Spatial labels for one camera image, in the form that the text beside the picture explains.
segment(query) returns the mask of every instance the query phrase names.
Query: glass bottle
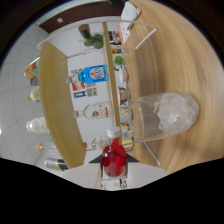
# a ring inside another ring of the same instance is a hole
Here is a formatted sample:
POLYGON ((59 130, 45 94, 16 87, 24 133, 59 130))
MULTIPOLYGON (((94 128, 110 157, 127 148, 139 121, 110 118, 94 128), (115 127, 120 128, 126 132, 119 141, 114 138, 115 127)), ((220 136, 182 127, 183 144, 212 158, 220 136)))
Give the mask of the glass bottle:
POLYGON ((95 149, 95 150, 104 150, 106 146, 109 145, 109 137, 96 137, 92 142, 83 142, 82 147, 85 149, 95 149))
POLYGON ((88 119, 102 119, 113 116, 112 103, 103 102, 96 104, 89 104, 83 111, 73 111, 73 117, 78 118, 85 116, 88 119))
POLYGON ((34 132, 37 134, 49 133, 49 129, 44 117, 34 118, 32 121, 26 123, 26 129, 28 132, 34 132))
POLYGON ((27 101, 35 101, 40 102, 40 92, 39 92, 39 86, 33 89, 29 96, 27 96, 27 101))
POLYGON ((37 143, 36 149, 45 155, 60 156, 53 142, 37 143))
POLYGON ((64 171, 68 169, 68 166, 63 159, 48 158, 45 160, 45 166, 49 169, 64 171))
MULTIPOLYGON (((92 140, 92 142, 83 142, 82 147, 84 149, 95 149, 102 151, 106 146, 109 145, 109 137, 96 137, 92 140)), ((122 145, 125 149, 132 148, 134 146, 133 138, 122 139, 122 145)))
POLYGON ((104 172, 109 177, 118 177, 123 174, 126 162, 126 151, 119 144, 120 128, 112 126, 107 129, 109 145, 103 150, 104 172))

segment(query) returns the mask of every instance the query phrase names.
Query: cabinet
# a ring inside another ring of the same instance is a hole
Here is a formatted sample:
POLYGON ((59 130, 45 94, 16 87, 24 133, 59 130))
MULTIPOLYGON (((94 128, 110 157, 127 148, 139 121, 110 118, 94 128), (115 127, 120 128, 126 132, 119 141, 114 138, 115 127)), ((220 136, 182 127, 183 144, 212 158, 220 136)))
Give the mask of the cabinet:
MULTIPOLYGON (((143 25, 150 26, 153 29, 152 32, 145 36, 137 47, 118 48, 135 50, 157 30, 154 26, 149 24, 143 25)), ((108 66, 109 73, 107 89, 114 111, 112 123, 113 125, 120 127, 117 86, 106 22, 102 22, 102 33, 104 38, 105 64, 108 66)), ((38 47, 41 49, 39 62, 40 98, 52 139, 69 168, 83 165, 86 151, 82 148, 82 138, 77 121, 72 117, 73 105, 71 101, 71 93, 68 84, 65 82, 65 79, 68 76, 68 58, 71 56, 65 55, 48 41, 45 41, 42 43, 41 47, 40 45, 38 47)))

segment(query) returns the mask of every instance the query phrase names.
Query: white bottle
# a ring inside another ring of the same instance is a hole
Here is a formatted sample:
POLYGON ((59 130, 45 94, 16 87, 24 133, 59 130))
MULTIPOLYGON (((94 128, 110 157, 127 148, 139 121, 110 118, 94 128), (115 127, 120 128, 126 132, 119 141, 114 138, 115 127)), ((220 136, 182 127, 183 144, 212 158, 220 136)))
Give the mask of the white bottle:
POLYGON ((44 117, 34 118, 32 121, 26 123, 26 129, 28 132, 34 132, 37 134, 49 133, 47 123, 44 117))
POLYGON ((73 117, 85 116, 88 119, 102 119, 113 117, 113 108, 111 102, 102 102, 87 105, 83 111, 73 111, 73 117))
POLYGON ((35 101, 35 102, 40 102, 40 92, 39 92, 39 86, 34 88, 30 95, 27 96, 27 101, 35 101))
POLYGON ((61 157, 60 153, 58 152, 53 142, 38 143, 36 145, 36 149, 47 156, 54 155, 59 156, 59 158, 61 157))

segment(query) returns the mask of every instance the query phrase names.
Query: glass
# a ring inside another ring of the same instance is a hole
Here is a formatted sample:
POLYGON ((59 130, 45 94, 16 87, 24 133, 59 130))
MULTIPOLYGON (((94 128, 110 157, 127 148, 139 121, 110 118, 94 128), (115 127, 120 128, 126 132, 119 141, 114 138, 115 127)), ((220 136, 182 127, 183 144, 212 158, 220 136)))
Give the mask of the glass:
POLYGON ((82 53, 88 51, 102 50, 103 43, 103 33, 102 32, 92 32, 91 40, 84 39, 82 35, 79 36, 78 42, 80 43, 80 48, 82 53))
POLYGON ((131 99, 129 109, 133 114, 131 123, 135 142, 180 134, 193 125, 199 113, 197 101, 180 92, 131 99))

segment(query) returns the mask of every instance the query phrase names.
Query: red object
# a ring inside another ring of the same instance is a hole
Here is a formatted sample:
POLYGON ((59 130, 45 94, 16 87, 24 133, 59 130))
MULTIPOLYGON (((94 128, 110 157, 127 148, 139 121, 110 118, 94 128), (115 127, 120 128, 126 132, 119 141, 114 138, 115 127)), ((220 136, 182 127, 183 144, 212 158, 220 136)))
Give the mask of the red object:
POLYGON ((124 172, 126 151, 119 144, 119 137, 109 139, 109 145, 104 148, 102 156, 106 175, 109 177, 117 177, 124 172))
POLYGON ((106 115, 107 115, 107 117, 108 117, 108 110, 107 110, 107 107, 105 107, 105 110, 106 110, 106 115))

